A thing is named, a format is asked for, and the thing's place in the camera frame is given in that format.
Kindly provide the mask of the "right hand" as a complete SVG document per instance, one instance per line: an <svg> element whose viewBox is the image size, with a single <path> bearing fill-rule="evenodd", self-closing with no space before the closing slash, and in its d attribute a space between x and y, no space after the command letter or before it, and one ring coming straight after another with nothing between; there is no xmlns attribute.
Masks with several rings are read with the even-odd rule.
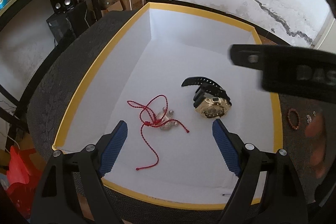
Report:
<svg viewBox="0 0 336 224"><path fill-rule="evenodd" d="M311 153L309 166L316 179L323 178L327 169L327 129L323 112L317 113L306 126L305 137L308 138Z"/></svg>

